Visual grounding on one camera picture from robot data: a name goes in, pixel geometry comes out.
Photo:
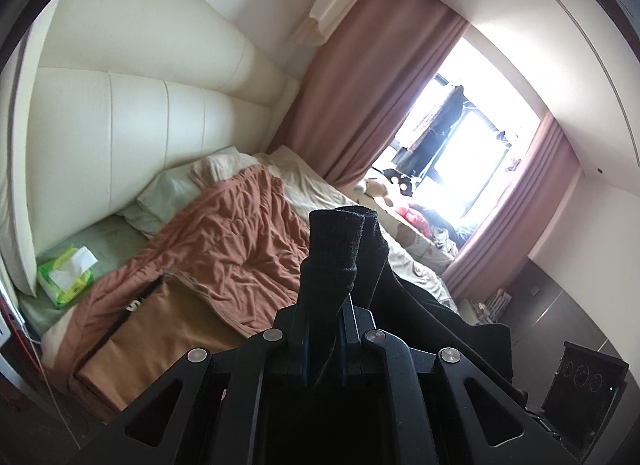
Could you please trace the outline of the right pink curtain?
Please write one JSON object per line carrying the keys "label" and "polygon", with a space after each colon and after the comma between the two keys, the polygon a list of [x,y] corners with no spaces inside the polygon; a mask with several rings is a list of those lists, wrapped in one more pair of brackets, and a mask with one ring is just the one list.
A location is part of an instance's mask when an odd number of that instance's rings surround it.
{"label": "right pink curtain", "polygon": [[579,170],[560,124],[544,115],[513,186],[442,274],[455,300],[484,301],[518,274]]}

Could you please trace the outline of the white bedside cabinet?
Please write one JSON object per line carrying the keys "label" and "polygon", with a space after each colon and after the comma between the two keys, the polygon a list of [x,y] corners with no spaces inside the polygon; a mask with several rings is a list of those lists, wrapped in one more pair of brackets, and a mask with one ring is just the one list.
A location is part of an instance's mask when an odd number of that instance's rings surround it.
{"label": "white bedside cabinet", "polygon": [[491,318],[490,311],[484,303],[463,298],[458,303],[458,312],[460,317],[471,325],[494,323],[494,319]]}

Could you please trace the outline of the cream padded headboard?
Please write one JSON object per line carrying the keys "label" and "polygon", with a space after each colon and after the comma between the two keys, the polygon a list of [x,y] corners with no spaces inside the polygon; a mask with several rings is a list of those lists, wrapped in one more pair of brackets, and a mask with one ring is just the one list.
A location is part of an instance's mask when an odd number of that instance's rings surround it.
{"label": "cream padded headboard", "polygon": [[262,151],[299,84],[206,0],[51,0],[1,74],[1,256],[26,295],[43,251],[162,170]]}

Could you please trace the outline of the striped paper bag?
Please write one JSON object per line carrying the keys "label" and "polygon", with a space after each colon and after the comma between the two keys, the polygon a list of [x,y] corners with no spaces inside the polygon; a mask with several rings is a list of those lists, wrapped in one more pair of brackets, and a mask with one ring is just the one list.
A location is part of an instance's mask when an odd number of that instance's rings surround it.
{"label": "striped paper bag", "polygon": [[504,289],[498,289],[485,303],[488,318],[492,322],[498,322],[506,308],[509,307],[511,300],[512,296],[508,292]]}

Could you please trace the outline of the cream bed sheet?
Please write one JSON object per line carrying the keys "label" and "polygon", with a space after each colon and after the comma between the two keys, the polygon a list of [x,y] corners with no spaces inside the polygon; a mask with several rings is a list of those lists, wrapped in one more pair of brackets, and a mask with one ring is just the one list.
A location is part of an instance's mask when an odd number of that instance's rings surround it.
{"label": "cream bed sheet", "polygon": [[286,147],[270,154],[254,155],[224,148],[194,162],[190,178],[194,184],[206,189],[256,167],[267,170],[282,182],[285,201],[304,222],[308,222],[315,211],[330,211],[336,218],[330,233],[349,232],[347,239],[356,242],[352,264],[357,269],[352,285],[352,301],[356,306],[372,306],[373,300],[388,288],[383,283],[383,273],[390,270],[407,291],[416,291],[420,300],[436,303],[452,312],[458,311],[442,278],[414,260],[388,234],[378,221],[377,211],[336,190]]}

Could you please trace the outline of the stack of folded clothes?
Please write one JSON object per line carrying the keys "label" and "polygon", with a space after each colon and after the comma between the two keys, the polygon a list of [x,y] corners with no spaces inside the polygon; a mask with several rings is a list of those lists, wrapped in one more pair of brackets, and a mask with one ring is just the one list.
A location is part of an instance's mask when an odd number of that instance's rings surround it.
{"label": "stack of folded clothes", "polygon": [[166,274],[76,373],[81,385],[119,412],[193,348],[240,346],[246,334],[214,307],[192,277]]}

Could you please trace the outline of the pale green pillow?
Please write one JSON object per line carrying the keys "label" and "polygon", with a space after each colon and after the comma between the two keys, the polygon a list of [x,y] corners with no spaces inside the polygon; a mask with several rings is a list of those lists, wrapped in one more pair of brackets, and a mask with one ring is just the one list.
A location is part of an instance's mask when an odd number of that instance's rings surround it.
{"label": "pale green pillow", "polygon": [[155,237],[201,189],[190,178],[194,162],[163,170],[129,206],[117,213],[145,237]]}

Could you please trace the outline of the beige plush toy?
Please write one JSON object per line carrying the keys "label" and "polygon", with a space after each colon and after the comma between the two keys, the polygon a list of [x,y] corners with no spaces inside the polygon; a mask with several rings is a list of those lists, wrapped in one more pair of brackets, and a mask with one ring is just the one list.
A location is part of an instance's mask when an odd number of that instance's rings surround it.
{"label": "beige plush toy", "polygon": [[392,207],[392,193],[390,193],[390,181],[386,178],[370,177],[363,178],[354,185],[352,191],[356,194],[364,194],[369,198],[384,203],[387,207]]}

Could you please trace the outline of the pink curtain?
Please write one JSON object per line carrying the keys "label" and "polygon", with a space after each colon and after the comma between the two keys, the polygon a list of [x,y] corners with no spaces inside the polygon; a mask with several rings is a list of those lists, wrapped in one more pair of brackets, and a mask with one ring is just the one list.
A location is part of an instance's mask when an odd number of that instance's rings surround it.
{"label": "pink curtain", "polygon": [[455,300],[484,301],[518,274],[579,170],[560,124],[544,115],[513,186],[442,274]]}
{"label": "pink curtain", "polygon": [[267,150],[289,148],[336,188],[356,184],[468,27],[440,0],[358,0],[314,55]]}

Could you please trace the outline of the black long-sleeve sweatshirt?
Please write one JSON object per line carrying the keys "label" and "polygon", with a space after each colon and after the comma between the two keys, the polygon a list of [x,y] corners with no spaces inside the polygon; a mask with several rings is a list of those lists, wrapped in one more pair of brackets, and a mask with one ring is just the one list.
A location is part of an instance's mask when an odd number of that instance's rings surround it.
{"label": "black long-sleeve sweatshirt", "polygon": [[298,303],[311,327],[334,332],[346,298],[372,312],[382,329],[428,352],[457,349],[508,393],[510,332],[501,324],[471,325],[426,289],[396,273],[378,214],[343,206],[309,214],[309,253],[300,266]]}

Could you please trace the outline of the red plush toy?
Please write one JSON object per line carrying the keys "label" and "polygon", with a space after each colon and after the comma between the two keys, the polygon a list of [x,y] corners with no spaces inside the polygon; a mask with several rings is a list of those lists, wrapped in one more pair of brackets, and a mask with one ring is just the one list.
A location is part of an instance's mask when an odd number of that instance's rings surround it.
{"label": "red plush toy", "polygon": [[401,206],[398,208],[398,214],[405,218],[408,224],[418,230],[423,237],[431,239],[433,237],[433,229],[428,220],[417,210],[409,206]]}

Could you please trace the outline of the left pink curtain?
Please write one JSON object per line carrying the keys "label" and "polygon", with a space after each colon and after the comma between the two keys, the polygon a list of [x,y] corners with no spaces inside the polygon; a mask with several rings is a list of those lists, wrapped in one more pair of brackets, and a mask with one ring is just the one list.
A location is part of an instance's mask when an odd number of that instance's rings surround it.
{"label": "left pink curtain", "polygon": [[356,184],[468,27],[440,0],[358,0],[314,55],[267,150],[289,148],[336,188]]}

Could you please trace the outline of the bear print pillow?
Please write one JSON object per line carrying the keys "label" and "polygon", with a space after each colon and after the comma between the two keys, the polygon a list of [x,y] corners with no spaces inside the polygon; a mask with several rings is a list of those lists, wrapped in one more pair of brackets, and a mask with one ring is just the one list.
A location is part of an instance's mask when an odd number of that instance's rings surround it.
{"label": "bear print pillow", "polygon": [[378,221],[388,234],[418,263],[442,274],[454,261],[454,256],[439,249],[431,240],[404,217],[388,208],[381,198],[371,198],[367,194],[358,196],[357,202],[378,212]]}

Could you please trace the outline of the dark hanging garment at window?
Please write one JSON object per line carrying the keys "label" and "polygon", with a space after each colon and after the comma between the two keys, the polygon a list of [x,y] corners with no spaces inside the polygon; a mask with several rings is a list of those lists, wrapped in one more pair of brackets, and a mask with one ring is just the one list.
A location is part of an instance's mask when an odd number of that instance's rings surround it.
{"label": "dark hanging garment at window", "polygon": [[464,103],[463,87],[454,86],[419,139],[411,147],[401,148],[392,159],[399,173],[416,177],[423,172],[448,137],[450,128],[461,118]]}

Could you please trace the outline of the rust orange bed blanket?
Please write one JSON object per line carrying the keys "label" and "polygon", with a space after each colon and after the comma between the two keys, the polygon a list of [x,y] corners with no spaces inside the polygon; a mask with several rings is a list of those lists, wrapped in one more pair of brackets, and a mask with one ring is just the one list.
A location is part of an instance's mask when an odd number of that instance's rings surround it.
{"label": "rust orange bed blanket", "polygon": [[43,338],[47,377],[61,393],[93,410],[113,410],[81,385],[76,373],[164,275],[192,277],[247,339],[272,326],[277,312],[296,302],[308,243],[308,222],[295,214],[282,182],[267,170],[250,168],[203,189],[138,255],[100,277],[50,329]]}

